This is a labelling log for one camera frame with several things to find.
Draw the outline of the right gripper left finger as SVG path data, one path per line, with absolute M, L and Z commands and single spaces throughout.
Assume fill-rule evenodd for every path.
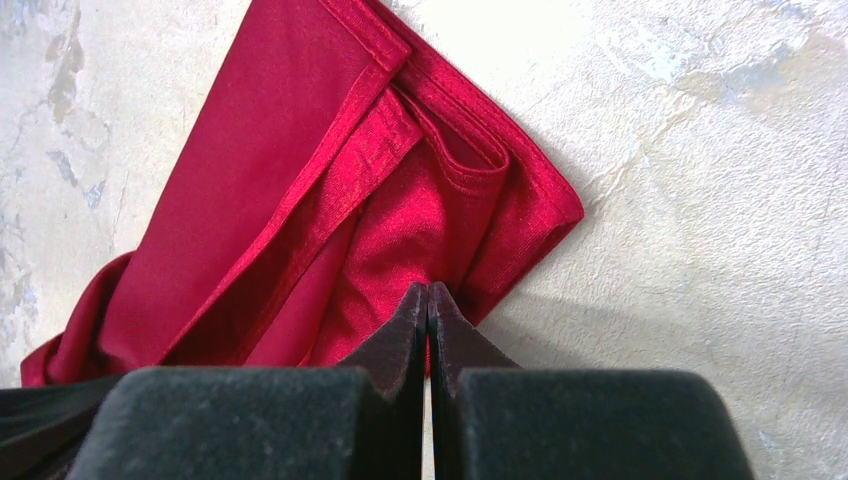
M 428 289 L 328 368 L 148 368 L 102 404 L 73 479 L 417 479 Z

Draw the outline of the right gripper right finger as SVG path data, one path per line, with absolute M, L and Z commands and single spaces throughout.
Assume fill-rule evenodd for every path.
M 525 369 L 428 294 L 440 479 L 750 479 L 729 413 L 679 370 Z

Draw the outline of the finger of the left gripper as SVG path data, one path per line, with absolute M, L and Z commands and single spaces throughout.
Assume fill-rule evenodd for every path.
M 1 477 L 64 479 L 94 417 L 120 381 L 1 391 Z

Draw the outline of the red cloth napkin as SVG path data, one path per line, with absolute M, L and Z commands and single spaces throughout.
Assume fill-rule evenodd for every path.
M 254 1 L 135 251 L 26 387 L 329 366 L 414 282 L 478 324 L 580 222 L 536 144 L 377 1 Z

